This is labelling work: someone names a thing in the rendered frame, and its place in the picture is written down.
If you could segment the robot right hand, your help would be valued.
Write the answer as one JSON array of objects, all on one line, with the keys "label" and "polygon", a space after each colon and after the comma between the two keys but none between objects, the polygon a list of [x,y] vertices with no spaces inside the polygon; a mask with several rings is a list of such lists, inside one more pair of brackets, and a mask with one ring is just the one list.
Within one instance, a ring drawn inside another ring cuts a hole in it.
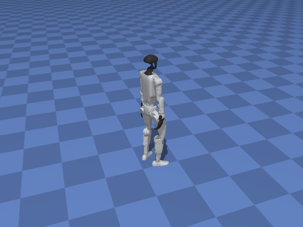
[{"label": "robot right hand", "polygon": [[158,126],[156,128],[154,128],[155,130],[159,129],[162,126],[164,118],[162,119],[162,115],[159,116],[159,123]]}]

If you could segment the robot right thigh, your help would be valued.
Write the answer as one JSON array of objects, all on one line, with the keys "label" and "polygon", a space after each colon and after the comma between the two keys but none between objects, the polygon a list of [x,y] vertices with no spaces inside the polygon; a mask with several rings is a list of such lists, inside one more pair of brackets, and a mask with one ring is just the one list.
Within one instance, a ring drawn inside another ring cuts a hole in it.
[{"label": "robot right thigh", "polygon": [[[156,123],[156,127],[157,127],[158,123],[159,123],[159,113],[155,110],[155,111],[152,112],[151,115],[152,115],[152,119]],[[158,131],[159,135],[154,137],[154,143],[155,143],[156,139],[161,139],[163,141],[164,138],[165,138],[165,134],[166,134],[166,121],[165,121],[165,119],[163,120],[162,126],[159,129],[157,129],[157,131]]]}]

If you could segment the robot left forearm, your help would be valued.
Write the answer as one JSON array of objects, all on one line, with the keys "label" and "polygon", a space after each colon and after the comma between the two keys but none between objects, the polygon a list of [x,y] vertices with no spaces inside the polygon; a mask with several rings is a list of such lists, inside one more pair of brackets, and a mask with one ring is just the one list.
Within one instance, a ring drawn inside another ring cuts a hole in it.
[{"label": "robot left forearm", "polygon": [[140,94],[141,94],[141,102],[142,102],[142,104],[144,105],[144,104],[146,104],[146,99],[143,97],[143,93],[142,93],[142,91],[140,90]]}]

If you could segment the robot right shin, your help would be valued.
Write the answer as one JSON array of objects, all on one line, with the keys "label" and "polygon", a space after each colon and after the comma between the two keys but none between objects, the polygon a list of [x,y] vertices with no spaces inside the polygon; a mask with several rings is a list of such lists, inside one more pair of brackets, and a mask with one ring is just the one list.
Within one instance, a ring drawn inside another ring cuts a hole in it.
[{"label": "robot right shin", "polygon": [[164,141],[162,141],[161,139],[155,140],[154,152],[156,154],[156,163],[160,162],[160,157],[163,150],[163,143]]}]

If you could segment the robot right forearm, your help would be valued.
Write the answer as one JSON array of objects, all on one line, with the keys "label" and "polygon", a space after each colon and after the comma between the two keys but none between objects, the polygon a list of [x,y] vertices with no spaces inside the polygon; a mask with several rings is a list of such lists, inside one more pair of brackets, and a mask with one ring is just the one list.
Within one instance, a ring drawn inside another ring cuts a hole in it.
[{"label": "robot right forearm", "polygon": [[165,118],[165,110],[164,110],[164,98],[161,97],[159,100],[158,109],[159,109],[159,116],[162,115],[162,119]]}]

